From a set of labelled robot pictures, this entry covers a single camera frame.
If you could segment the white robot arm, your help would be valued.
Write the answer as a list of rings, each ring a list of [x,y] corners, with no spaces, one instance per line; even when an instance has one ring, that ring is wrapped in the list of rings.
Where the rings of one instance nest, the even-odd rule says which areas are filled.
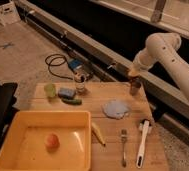
[[[128,76],[137,77],[159,62],[189,101],[189,64],[177,53],[180,46],[181,37],[177,33],[149,35],[145,41],[145,48],[136,54]]]

